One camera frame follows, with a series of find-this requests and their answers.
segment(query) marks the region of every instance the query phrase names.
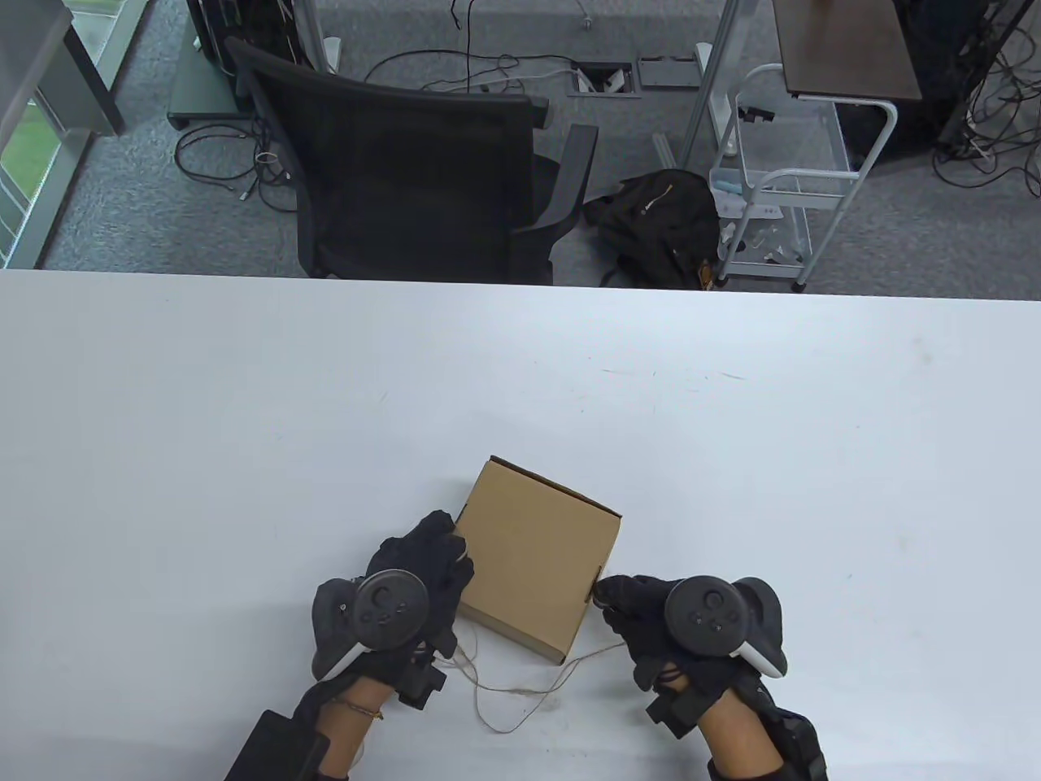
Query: black office chair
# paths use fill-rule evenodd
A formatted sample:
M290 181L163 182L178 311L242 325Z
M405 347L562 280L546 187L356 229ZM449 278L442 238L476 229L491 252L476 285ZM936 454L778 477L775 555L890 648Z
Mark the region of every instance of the black office chair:
M227 46L296 181L310 276L553 283L595 127L572 126L557 163L532 151L524 96L375 86Z

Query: black backpack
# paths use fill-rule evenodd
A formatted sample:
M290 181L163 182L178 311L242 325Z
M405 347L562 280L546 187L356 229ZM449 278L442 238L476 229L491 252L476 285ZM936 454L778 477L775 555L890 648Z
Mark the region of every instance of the black backpack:
M627 179L615 195L583 206L586 222L618 251L618 269L638 287L701 289L715 264L719 215L704 177L665 169ZM617 269L604 275L601 286Z

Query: desk leg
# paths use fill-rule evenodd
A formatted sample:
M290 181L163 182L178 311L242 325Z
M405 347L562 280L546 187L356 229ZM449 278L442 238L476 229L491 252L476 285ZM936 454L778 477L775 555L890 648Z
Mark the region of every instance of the desk leg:
M123 130L112 94L72 27L40 79L36 101L60 132L84 129L115 135Z
M702 126L702 118L708 108L712 117L712 127L715 131L716 144L720 143L730 121L730 103L727 94L743 76L737 72L744 51L748 29L756 16L759 0L727 0L719 27L716 29L715 41L712 44L697 44L697 61L702 66L702 85L697 91L697 101L690 114L687 124L687 134L680 150L679 163L684 169L690 168L690 150L697 138ZM726 152L728 155L737 153L733 140Z

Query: metal cart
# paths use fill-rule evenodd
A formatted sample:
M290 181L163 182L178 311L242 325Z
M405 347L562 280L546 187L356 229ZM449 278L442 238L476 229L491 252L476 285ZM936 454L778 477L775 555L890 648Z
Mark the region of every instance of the metal cart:
M889 101L865 98L793 97L785 89L780 62L752 70L729 98L730 119L709 183L717 194L737 197L740 208L733 234L723 231L716 286L723 286L736 274L792 279L792 291L802 293L889 140L896 125L896 107ZM835 109L838 103L878 106L886 112L885 127L858 171L850 170ZM731 136L737 168L721 168ZM815 249L809 209L832 212ZM756 226L750 233L754 218Z

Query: forearm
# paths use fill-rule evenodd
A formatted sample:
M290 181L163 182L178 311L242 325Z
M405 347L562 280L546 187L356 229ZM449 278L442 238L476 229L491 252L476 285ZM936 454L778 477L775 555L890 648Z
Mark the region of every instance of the forearm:
M373 726L372 717L352 710L344 703L377 712L392 694L393 689L384 683L359 678L337 698L338 702L333 700L322 706L318 730L329 738L329 751L319 769L322 775L346 778L369 728Z
M690 682L686 676L680 676L665 685L682 691ZM716 771L732 781L766 776L781 770L784 764L759 716L733 690L725 691L705 711L697 728L712 752Z

